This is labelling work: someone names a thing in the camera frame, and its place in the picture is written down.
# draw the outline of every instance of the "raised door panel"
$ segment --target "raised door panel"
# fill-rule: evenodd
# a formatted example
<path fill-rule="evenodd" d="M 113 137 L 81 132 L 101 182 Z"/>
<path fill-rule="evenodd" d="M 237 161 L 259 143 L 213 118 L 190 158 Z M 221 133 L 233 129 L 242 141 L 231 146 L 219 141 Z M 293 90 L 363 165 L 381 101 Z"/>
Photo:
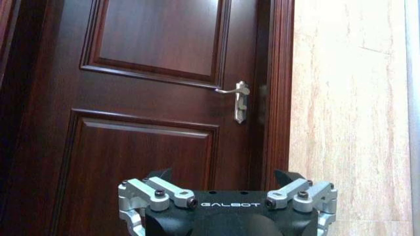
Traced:
<path fill-rule="evenodd" d="M 93 1 L 82 68 L 219 85 L 229 1 Z"/>
<path fill-rule="evenodd" d="M 71 111 L 62 167 L 58 235 L 123 235 L 117 185 L 171 168 L 171 182 L 213 186 L 217 127 Z"/>

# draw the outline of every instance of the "wooden molding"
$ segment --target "wooden molding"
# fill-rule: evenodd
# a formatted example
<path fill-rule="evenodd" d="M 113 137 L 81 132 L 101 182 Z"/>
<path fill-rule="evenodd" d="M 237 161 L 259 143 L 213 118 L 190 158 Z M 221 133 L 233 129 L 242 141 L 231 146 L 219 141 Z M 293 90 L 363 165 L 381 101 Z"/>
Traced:
<path fill-rule="evenodd" d="M 273 171 L 289 165 L 294 0 L 270 1 L 267 97 L 261 188 L 277 187 Z"/>
<path fill-rule="evenodd" d="M 0 2 L 0 55 L 6 43 L 6 33 L 10 22 L 10 12 L 13 9 L 14 0 L 2 0 Z"/>

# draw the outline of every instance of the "marble wall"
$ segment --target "marble wall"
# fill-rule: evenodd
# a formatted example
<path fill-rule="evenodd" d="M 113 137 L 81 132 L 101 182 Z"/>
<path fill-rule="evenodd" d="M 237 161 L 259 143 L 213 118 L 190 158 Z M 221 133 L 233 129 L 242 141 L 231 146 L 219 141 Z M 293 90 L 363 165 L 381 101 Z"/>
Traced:
<path fill-rule="evenodd" d="M 338 189 L 330 235 L 411 235 L 402 0 L 294 0 L 289 170 Z"/>

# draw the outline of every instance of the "door handle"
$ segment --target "door handle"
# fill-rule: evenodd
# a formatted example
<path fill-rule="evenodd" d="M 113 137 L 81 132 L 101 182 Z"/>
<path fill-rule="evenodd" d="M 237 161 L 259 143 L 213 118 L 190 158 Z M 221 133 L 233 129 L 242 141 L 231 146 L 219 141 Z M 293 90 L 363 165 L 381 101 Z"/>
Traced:
<path fill-rule="evenodd" d="M 239 124 L 246 119 L 246 104 L 247 104 L 247 95 L 250 93 L 249 87 L 243 81 L 235 83 L 235 89 L 233 90 L 214 90 L 221 94 L 234 93 L 234 120 Z"/>

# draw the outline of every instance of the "door trim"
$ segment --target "door trim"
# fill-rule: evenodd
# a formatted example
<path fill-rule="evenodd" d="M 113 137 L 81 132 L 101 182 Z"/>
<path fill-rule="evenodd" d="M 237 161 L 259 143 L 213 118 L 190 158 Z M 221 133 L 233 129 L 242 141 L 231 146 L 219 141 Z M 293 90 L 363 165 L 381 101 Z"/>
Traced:
<path fill-rule="evenodd" d="M 293 20 L 294 0 L 271 0 L 261 170 L 261 189 L 265 190 L 277 188 L 273 171 L 289 167 Z"/>
<path fill-rule="evenodd" d="M 9 177 L 23 108 L 31 84 L 31 66 L 39 42 L 46 0 L 5 0 L 0 18 L 0 222 L 9 191 Z"/>
<path fill-rule="evenodd" d="M 14 6 L 14 0 L 2 0 L 0 2 L 0 55 L 2 56 L 2 50 L 7 44 L 7 29 L 11 25 L 11 11 Z"/>

